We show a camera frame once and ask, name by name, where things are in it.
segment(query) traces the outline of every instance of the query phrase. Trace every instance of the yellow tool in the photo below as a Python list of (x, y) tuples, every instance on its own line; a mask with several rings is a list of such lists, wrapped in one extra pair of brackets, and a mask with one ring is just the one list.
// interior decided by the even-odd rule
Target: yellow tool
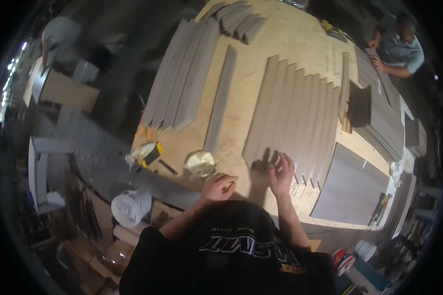
[(334, 27), (328, 21), (322, 20), (320, 21), (320, 25), (325, 30), (328, 36), (337, 38), (338, 40), (341, 40), (345, 43), (348, 43), (348, 40), (346, 39), (346, 37), (348, 37), (348, 39), (350, 39), (353, 42), (353, 40), (351, 39), (351, 37), (349, 37), (347, 33), (343, 32), (340, 28)]

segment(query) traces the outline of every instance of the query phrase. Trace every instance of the logo on shirt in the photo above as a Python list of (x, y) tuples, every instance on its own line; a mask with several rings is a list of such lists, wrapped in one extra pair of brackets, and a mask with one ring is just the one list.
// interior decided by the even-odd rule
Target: logo on shirt
[(249, 234), (237, 234), (225, 236), (222, 234), (214, 234), (210, 236), (211, 240), (199, 249), (199, 251), (210, 251), (220, 253), (236, 253), (251, 255), (257, 258), (276, 257), (283, 264), (298, 267), (301, 264), (295, 257), (294, 252), (287, 249), (282, 243), (257, 242), (253, 236)]

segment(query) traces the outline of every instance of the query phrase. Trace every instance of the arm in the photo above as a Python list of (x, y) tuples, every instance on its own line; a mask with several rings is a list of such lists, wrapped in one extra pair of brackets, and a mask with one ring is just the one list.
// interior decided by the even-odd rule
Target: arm
[(204, 185), (200, 199), (159, 231), (170, 242), (175, 242), (200, 219), (213, 204), (226, 201), (234, 193), (238, 177), (226, 174), (212, 176)]
[(393, 74), (394, 76), (399, 76), (401, 78), (408, 78), (412, 75), (408, 68), (386, 65), (376, 56), (371, 56), (371, 63), (376, 70), (383, 71), (387, 74)]
[(49, 38), (43, 39), (42, 45), (43, 45), (43, 61), (42, 61), (43, 70), (41, 72), (41, 75), (43, 75), (44, 72), (46, 71), (47, 55), (49, 54)]
[(310, 241), (302, 228), (289, 196), (290, 183), (294, 177), (294, 163), (284, 153), (280, 153), (280, 158), (281, 171), (276, 171), (272, 164), (269, 165), (269, 184), (277, 201), (279, 230), (289, 239), (291, 246), (302, 252), (311, 252)]

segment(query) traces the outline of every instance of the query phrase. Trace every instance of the wooden workbench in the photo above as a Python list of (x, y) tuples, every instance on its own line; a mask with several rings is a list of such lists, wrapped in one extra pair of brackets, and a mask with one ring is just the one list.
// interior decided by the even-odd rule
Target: wooden workbench
[[(196, 20), (205, 15), (206, 11), (217, 2), (221, 0), (208, 2)], [(335, 86), (339, 86), (341, 82), (344, 51), (348, 51), (351, 57), (349, 78), (356, 83), (358, 82), (358, 67), (354, 44), (349, 41), (344, 43), (327, 36), (319, 21), (312, 15), (277, 0), (249, 0), (248, 4), (253, 6), (253, 13), (260, 13), (260, 16), (267, 17), (267, 22), (250, 45), (226, 36), (220, 37), (195, 123), (180, 132), (171, 128), (164, 132), (153, 130), (152, 141), (160, 141), (165, 147), (161, 159), (176, 169), (179, 174), (173, 175), (158, 162), (149, 165), (148, 169), (157, 169), (160, 175), (170, 180), (188, 188), (200, 190), (201, 185), (191, 182), (188, 175), (183, 173), (182, 167), (189, 155), (204, 148), (226, 51), (228, 45), (231, 45), (237, 51), (237, 61), (220, 139), (214, 155), (216, 170), (239, 176), (235, 198), (247, 198), (250, 202), (263, 206), (270, 214), (277, 216), (276, 201), (271, 190), (267, 188), (267, 179), (250, 173), (241, 156), (253, 118), (267, 58), (278, 54), (279, 60), (288, 59), (289, 64), (297, 64), (297, 69), (305, 68), (305, 75), (320, 74), (329, 82), (333, 82)], [(357, 133), (343, 133), (339, 123), (336, 141), (353, 150), (384, 174), (389, 175), (389, 165), (381, 155)], [(145, 143), (146, 133), (142, 128), (135, 135), (132, 149)], [(291, 196), (300, 221), (331, 227), (365, 228), (308, 216), (319, 193), (318, 188), (313, 189), (311, 186), (293, 181)]]

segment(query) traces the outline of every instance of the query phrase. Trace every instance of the black tool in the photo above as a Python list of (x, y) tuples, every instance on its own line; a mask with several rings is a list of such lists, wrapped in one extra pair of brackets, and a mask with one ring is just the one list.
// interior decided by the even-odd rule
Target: black tool
[(160, 162), (164, 167), (167, 168), (167, 170), (169, 170), (172, 174), (177, 175), (177, 171), (172, 169), (171, 166), (169, 166), (166, 162), (164, 162), (163, 160), (159, 159), (158, 162)]

